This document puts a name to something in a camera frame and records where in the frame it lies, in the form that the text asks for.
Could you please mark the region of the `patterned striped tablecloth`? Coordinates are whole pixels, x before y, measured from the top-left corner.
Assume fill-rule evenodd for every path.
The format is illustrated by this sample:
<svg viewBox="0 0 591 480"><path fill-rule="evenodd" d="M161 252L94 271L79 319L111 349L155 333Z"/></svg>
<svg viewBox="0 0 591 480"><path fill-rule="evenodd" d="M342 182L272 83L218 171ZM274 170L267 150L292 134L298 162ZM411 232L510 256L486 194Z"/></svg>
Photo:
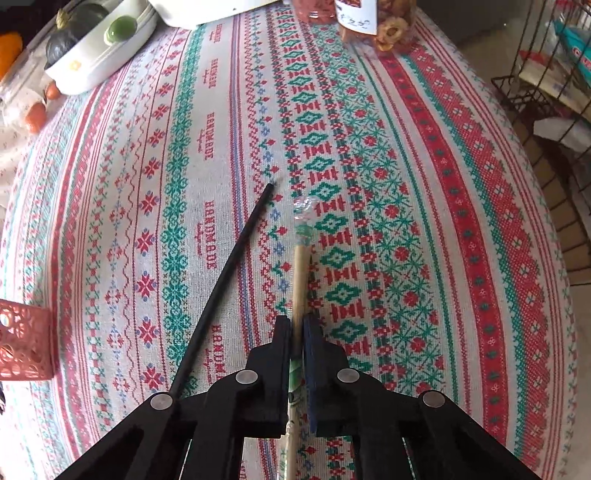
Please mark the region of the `patterned striped tablecloth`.
<svg viewBox="0 0 591 480"><path fill-rule="evenodd" d="M1 471L52 479L172 383L267 183L273 199L187 390L291 309L294 201L315 197L311 308L353 367L444 392L544 479L566 475L576 333L556 229L487 85L425 13L379 55L272 5L160 26L67 96L18 164L1 295L51 310L55 376L8 382Z"/></svg>

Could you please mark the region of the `dark green squash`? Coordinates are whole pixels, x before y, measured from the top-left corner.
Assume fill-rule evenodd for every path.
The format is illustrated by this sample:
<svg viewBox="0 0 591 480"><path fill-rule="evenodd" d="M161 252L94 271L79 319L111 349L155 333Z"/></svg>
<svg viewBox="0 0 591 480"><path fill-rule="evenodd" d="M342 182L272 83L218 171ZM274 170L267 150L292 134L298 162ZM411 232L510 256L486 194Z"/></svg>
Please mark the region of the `dark green squash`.
<svg viewBox="0 0 591 480"><path fill-rule="evenodd" d="M56 30L46 44L45 69L54 65L108 14L109 11L97 3L84 3L70 12L60 9L55 19Z"/></svg>

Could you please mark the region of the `black chopstick gold end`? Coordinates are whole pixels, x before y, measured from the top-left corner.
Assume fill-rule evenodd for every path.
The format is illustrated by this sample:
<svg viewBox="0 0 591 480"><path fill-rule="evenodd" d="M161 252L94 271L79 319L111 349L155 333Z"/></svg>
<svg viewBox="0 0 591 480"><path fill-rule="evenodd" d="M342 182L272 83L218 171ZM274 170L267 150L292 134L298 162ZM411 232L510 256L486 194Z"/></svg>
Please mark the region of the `black chopstick gold end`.
<svg viewBox="0 0 591 480"><path fill-rule="evenodd" d="M174 399L179 399L184 391L185 384L190 377L197 354L206 338L207 329L209 328L209 325L211 325L216 314L218 304L221 303L221 300L224 297L226 287L233 274L235 274L235 269L238 268L239 261L242 260L245 248L249 245L250 237L252 237L256 223L259 221L259 216L263 213L266 203L269 202L270 198L273 196L274 189L276 189L276 184L274 182L267 183L264 187L263 193L259 196L256 206L253 208L252 213L250 213L249 219L247 219L245 223L245 227L243 227L242 232L240 232L238 240L236 240L235 246L233 246L228 256L228 260L226 260L221 270L221 274L219 274L214 284L211 295L209 295L204 310L198 318L197 326L195 326L193 330L190 342L187 345L177 372L173 378L171 387L168 390L169 395Z"/></svg>

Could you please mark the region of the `floral cloth cover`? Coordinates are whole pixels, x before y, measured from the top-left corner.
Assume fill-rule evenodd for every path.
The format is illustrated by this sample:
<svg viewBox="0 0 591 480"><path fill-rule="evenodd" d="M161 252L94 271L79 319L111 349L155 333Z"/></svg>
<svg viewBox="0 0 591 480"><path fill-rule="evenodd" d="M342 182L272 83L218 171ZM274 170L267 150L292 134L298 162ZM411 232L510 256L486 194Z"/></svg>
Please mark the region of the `floral cloth cover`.
<svg viewBox="0 0 591 480"><path fill-rule="evenodd" d="M1 102L1 227L4 227L18 164L47 122L46 99L29 88Z"/></svg>

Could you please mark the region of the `jar of dried fruit rings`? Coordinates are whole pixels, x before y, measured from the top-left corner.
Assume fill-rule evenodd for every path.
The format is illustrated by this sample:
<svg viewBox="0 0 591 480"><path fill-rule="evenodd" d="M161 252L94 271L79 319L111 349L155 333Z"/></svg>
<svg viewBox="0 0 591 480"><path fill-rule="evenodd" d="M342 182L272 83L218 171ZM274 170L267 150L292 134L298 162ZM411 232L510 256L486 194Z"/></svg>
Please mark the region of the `jar of dried fruit rings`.
<svg viewBox="0 0 591 480"><path fill-rule="evenodd" d="M415 0L335 1L339 37L344 43L364 42L379 53L411 43L417 19Z"/></svg>

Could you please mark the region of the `white oval baking dish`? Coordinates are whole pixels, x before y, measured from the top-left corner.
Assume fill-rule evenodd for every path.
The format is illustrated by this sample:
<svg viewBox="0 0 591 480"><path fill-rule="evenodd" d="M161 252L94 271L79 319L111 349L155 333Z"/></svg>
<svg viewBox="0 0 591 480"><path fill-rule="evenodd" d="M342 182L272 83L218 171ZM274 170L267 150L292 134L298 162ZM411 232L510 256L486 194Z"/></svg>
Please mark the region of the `white oval baking dish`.
<svg viewBox="0 0 591 480"><path fill-rule="evenodd" d="M44 73L68 96L93 89L127 63L159 20L148 1L94 1L108 14Z"/></svg>

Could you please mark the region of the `jar of red dried fruit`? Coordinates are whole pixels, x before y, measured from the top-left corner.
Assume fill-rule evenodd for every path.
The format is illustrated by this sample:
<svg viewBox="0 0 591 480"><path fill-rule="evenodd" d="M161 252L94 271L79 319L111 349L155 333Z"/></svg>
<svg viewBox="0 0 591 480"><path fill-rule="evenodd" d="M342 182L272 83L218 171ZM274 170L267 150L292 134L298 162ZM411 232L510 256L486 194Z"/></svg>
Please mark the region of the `jar of red dried fruit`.
<svg viewBox="0 0 591 480"><path fill-rule="evenodd" d="M317 24L335 21L334 0L293 0L291 4L298 20Z"/></svg>

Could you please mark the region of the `white electric cooking pot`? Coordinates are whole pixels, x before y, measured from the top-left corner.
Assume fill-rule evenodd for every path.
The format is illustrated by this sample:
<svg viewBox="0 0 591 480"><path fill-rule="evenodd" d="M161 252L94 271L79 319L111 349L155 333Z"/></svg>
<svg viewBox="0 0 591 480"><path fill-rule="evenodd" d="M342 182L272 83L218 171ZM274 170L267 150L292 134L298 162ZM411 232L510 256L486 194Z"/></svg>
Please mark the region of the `white electric cooking pot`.
<svg viewBox="0 0 591 480"><path fill-rule="evenodd" d="M270 5L274 0L149 0L148 3L166 25L193 30L202 24Z"/></svg>

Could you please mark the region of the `bamboo chopsticks green print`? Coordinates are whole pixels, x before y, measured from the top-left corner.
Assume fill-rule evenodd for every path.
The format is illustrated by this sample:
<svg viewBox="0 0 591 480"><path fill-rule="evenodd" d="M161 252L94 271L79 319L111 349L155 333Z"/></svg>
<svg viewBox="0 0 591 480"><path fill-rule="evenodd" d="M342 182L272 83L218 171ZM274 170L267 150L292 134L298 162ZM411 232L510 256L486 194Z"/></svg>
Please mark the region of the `bamboo chopsticks green print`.
<svg viewBox="0 0 591 480"><path fill-rule="evenodd" d="M304 398L303 320L308 310L308 276L314 228L311 217L315 197L300 197L294 201L294 226L297 243L294 247L294 278L291 294L290 374L288 374L287 431L281 448L278 479L297 478L297 444L300 440L300 404Z"/></svg>

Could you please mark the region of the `orange fruit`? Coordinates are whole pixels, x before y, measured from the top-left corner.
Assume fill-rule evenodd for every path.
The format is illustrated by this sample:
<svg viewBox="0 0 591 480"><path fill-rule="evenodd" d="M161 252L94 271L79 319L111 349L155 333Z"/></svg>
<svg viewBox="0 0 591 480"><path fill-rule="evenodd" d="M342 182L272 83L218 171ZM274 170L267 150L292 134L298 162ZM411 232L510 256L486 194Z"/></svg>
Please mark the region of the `orange fruit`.
<svg viewBox="0 0 591 480"><path fill-rule="evenodd" d="M0 35L0 79L3 79L23 50L22 37L17 32Z"/></svg>

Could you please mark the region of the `pink perforated utensil holder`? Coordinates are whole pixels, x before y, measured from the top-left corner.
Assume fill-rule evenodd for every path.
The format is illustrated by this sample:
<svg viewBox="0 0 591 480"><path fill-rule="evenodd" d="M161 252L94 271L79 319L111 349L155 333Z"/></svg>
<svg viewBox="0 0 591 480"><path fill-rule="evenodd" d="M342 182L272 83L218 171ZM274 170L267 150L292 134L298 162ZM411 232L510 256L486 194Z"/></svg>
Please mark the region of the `pink perforated utensil holder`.
<svg viewBox="0 0 591 480"><path fill-rule="evenodd" d="M1 300L1 380L44 381L54 376L53 327L48 309Z"/></svg>

